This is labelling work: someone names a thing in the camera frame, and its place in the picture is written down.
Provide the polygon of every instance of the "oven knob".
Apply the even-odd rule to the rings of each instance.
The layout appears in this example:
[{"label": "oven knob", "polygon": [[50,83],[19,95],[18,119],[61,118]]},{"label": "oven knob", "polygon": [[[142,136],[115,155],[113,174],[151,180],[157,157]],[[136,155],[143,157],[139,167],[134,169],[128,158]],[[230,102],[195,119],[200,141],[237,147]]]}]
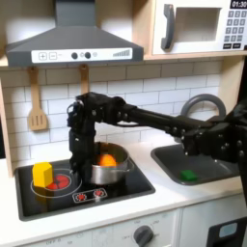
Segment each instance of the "oven knob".
[{"label": "oven knob", "polygon": [[104,192],[102,190],[96,190],[94,195],[95,197],[102,197],[104,195]]},{"label": "oven knob", "polygon": [[71,54],[71,57],[72,57],[72,59],[77,59],[78,58],[78,54],[76,53],[76,52],[73,52],[72,54]]},{"label": "oven knob", "polygon": [[85,57],[86,57],[87,59],[90,59],[90,58],[91,58],[91,53],[90,53],[90,52],[86,52],[86,53],[85,53]]},{"label": "oven knob", "polygon": [[149,226],[142,226],[134,233],[134,239],[140,247],[145,247],[153,238],[153,231]]}]

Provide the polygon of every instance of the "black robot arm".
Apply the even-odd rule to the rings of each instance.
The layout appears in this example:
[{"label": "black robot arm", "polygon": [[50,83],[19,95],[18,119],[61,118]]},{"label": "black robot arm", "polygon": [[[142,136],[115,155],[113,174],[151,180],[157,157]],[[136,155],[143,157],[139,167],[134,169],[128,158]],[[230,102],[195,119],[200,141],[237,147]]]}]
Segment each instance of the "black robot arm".
[{"label": "black robot arm", "polygon": [[237,162],[247,199],[247,101],[238,104],[225,119],[214,117],[204,122],[139,109],[120,97],[88,93],[76,98],[68,114],[70,166],[84,180],[91,178],[92,164],[96,162],[95,123],[149,126],[179,137],[186,155],[204,154]]}]

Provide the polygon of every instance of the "microwave handle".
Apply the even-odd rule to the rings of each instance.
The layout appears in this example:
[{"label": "microwave handle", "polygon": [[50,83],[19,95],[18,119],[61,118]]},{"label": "microwave handle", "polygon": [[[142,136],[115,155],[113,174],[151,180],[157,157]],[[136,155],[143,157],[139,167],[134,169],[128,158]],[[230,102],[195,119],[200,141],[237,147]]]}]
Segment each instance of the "microwave handle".
[{"label": "microwave handle", "polygon": [[172,4],[165,4],[164,14],[167,17],[166,38],[161,40],[163,50],[170,49],[175,33],[175,12]]}]

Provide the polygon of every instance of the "stainless steel pot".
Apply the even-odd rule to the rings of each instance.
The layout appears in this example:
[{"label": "stainless steel pot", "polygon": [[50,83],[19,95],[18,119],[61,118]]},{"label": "stainless steel pot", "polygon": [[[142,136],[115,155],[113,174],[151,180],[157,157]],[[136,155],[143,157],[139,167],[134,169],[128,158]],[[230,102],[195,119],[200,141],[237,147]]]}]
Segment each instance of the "stainless steel pot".
[{"label": "stainless steel pot", "polygon": [[93,165],[91,183],[98,185],[113,184],[125,178],[126,174],[134,169],[129,160],[128,152],[121,146],[111,143],[98,143],[100,145],[98,155],[111,154],[119,164],[116,167],[101,167]]}]

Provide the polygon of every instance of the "white tile backsplash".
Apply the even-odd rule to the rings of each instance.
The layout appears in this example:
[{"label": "white tile backsplash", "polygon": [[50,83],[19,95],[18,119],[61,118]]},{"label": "white tile backsplash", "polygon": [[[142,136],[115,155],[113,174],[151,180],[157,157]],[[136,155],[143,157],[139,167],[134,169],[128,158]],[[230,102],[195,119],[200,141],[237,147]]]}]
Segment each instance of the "white tile backsplash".
[{"label": "white tile backsplash", "polygon": [[206,75],[184,76],[177,79],[177,89],[204,88],[206,86]]},{"label": "white tile backsplash", "polygon": [[176,78],[153,78],[144,80],[144,92],[173,90],[176,87]]},{"label": "white tile backsplash", "polygon": [[193,63],[165,64],[162,65],[161,77],[189,76],[193,73]]},{"label": "white tile backsplash", "polygon": [[48,116],[49,128],[65,127],[67,126],[67,114],[55,114]]},{"label": "white tile backsplash", "polygon": [[160,65],[128,66],[126,79],[148,79],[160,77]]},{"label": "white tile backsplash", "polygon": [[90,81],[119,81],[126,79],[126,67],[101,67],[89,69]]},{"label": "white tile backsplash", "polygon": [[23,87],[3,89],[5,103],[25,102],[25,91]]},{"label": "white tile backsplash", "polygon": [[79,69],[48,69],[47,84],[72,84],[81,81]]},{"label": "white tile backsplash", "polygon": [[[15,118],[28,117],[31,109],[32,109],[31,102],[6,104],[5,105],[6,118],[15,119]],[[48,114],[47,101],[41,102],[41,109],[45,114]]]},{"label": "white tile backsplash", "polygon": [[222,62],[200,62],[195,63],[194,74],[213,74],[220,73],[222,70]]},{"label": "white tile backsplash", "polygon": [[49,143],[50,135],[48,130],[23,132],[10,134],[9,139],[11,148],[16,148],[35,144]]},{"label": "white tile backsplash", "polygon": [[7,120],[9,134],[28,131],[27,118]]},{"label": "white tile backsplash", "polygon": [[[68,85],[40,86],[41,100],[68,98]],[[25,88],[26,101],[31,101],[31,88]]]},{"label": "white tile backsplash", "polygon": [[73,98],[49,100],[49,114],[67,113],[67,108],[73,103]]},{"label": "white tile backsplash", "polygon": [[[211,59],[95,65],[90,67],[90,91],[120,96],[145,110],[175,116],[190,97],[218,94],[221,65],[221,60]],[[31,131],[27,122],[32,109],[27,71],[1,70],[0,77],[13,161],[48,161],[54,152],[70,158],[67,108],[81,95],[78,66],[41,67],[41,108],[47,115],[48,129],[38,132]],[[210,103],[201,102],[192,108],[190,116],[208,119],[215,114],[214,109]],[[122,145],[140,141],[168,144],[173,140],[147,126],[123,128],[96,123],[96,141]]]},{"label": "white tile backsplash", "polygon": [[125,101],[134,105],[146,105],[158,103],[158,92],[126,94]]},{"label": "white tile backsplash", "polygon": [[221,74],[209,74],[206,80],[207,87],[218,87],[220,86]]},{"label": "white tile backsplash", "polygon": [[69,128],[61,127],[61,128],[52,128],[50,129],[50,141],[61,142],[69,139]]},{"label": "white tile backsplash", "polygon": [[159,93],[159,103],[170,103],[176,101],[186,101],[189,99],[190,90],[171,90]]},{"label": "white tile backsplash", "polygon": [[143,92],[143,80],[109,81],[108,94]]}]

